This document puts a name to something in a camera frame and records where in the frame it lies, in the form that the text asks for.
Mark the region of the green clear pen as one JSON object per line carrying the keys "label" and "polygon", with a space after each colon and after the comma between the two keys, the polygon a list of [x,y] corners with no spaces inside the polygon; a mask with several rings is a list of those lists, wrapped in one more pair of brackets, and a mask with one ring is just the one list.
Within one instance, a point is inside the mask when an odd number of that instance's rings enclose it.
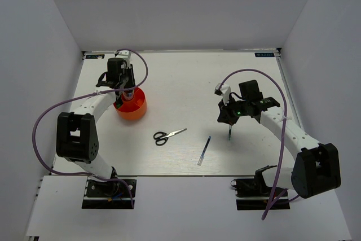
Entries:
{"label": "green clear pen", "polygon": [[229,125],[228,127],[228,140],[230,141],[232,137],[232,125]]}

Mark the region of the blue clear pen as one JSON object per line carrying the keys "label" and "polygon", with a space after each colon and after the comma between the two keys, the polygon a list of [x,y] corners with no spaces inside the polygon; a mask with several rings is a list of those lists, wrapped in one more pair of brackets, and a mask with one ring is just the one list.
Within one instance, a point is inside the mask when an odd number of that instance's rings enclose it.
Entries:
{"label": "blue clear pen", "polygon": [[203,150],[202,150],[202,153],[201,153],[201,155],[200,155],[200,158],[199,158],[199,160],[198,160],[198,162],[197,162],[197,165],[198,166],[201,166],[202,165],[202,162],[203,162],[203,159],[204,159],[204,156],[205,156],[205,153],[206,153],[206,150],[207,150],[207,148],[208,148],[208,145],[209,145],[209,143],[210,143],[210,140],[211,140],[211,136],[208,136],[208,139],[207,139],[207,141],[206,141],[206,144],[205,144],[205,146],[204,146],[204,148],[203,148]]}

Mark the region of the black handled scissors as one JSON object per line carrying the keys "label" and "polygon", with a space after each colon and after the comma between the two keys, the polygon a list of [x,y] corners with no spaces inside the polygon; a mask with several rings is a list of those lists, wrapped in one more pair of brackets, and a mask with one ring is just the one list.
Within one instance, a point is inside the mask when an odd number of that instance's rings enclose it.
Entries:
{"label": "black handled scissors", "polygon": [[164,144],[167,143],[167,141],[169,140],[170,137],[173,137],[177,134],[180,134],[182,132],[185,132],[187,130],[187,128],[181,129],[181,130],[176,130],[170,133],[166,133],[166,132],[156,132],[153,135],[153,139],[155,140],[155,145],[156,146],[163,146]]}

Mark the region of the yellow cap black highlighter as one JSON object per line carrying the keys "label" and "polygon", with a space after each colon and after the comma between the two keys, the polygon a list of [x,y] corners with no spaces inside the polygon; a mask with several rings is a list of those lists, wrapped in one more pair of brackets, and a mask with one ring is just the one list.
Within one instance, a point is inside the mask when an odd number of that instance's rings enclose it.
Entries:
{"label": "yellow cap black highlighter", "polygon": [[125,101],[131,101],[134,97],[134,90],[124,91],[122,96]]}

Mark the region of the green cap black highlighter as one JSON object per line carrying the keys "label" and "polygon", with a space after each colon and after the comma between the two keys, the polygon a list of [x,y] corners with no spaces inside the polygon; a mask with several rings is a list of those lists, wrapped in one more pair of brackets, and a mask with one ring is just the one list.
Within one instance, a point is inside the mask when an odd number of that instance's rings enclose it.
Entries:
{"label": "green cap black highlighter", "polygon": [[115,108],[119,109],[123,105],[122,96],[120,95],[114,103]]}

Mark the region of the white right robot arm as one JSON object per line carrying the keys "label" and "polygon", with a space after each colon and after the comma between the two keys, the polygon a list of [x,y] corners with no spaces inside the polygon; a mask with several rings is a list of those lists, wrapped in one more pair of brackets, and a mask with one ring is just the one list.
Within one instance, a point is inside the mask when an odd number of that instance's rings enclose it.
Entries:
{"label": "white right robot arm", "polygon": [[217,121],[235,125],[240,117],[254,118],[277,139],[284,141],[285,148],[294,158],[291,168],[278,171],[275,165],[268,165],[256,170],[253,181],[241,184],[246,195],[251,192],[269,195],[275,188],[275,178],[278,188],[294,190],[304,199],[340,187],[340,162],[335,145],[322,144],[293,120],[287,119],[280,103],[273,97],[265,98],[256,80],[240,83],[239,87],[239,100],[232,97],[230,86],[218,84],[215,87],[215,94],[222,98]]}

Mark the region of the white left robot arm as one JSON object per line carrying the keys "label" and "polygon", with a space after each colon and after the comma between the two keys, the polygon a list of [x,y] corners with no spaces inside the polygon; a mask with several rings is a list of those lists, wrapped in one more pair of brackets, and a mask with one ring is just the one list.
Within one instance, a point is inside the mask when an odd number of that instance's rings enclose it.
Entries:
{"label": "white left robot arm", "polygon": [[135,78],[131,57],[109,58],[107,71],[98,79],[97,95],[87,98],[72,112],[58,116],[56,154],[79,165],[92,176],[101,178],[100,189],[106,195],[114,195],[119,189],[115,168],[110,166],[99,152],[96,123],[110,107],[120,107],[134,96]]}

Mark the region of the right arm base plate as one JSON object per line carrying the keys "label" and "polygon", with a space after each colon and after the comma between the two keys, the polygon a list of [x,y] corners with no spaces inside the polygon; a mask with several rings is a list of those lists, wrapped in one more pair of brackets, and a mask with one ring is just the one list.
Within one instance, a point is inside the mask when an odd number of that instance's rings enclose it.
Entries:
{"label": "right arm base plate", "polygon": [[[256,187],[254,178],[233,179],[230,182],[236,194],[236,208],[238,211],[264,211],[270,196],[271,188],[266,187],[260,190]],[[283,189],[276,188],[272,199],[282,193]],[[288,193],[285,192],[280,199],[271,207],[271,210],[290,209]]]}

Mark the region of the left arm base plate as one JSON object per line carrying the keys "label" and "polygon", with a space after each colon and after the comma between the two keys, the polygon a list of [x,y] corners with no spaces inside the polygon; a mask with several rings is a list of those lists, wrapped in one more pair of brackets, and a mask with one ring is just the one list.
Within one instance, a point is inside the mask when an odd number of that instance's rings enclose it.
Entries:
{"label": "left arm base plate", "polygon": [[82,201],[82,209],[132,209],[137,188],[136,179],[124,179],[124,183],[107,184],[88,179]]}

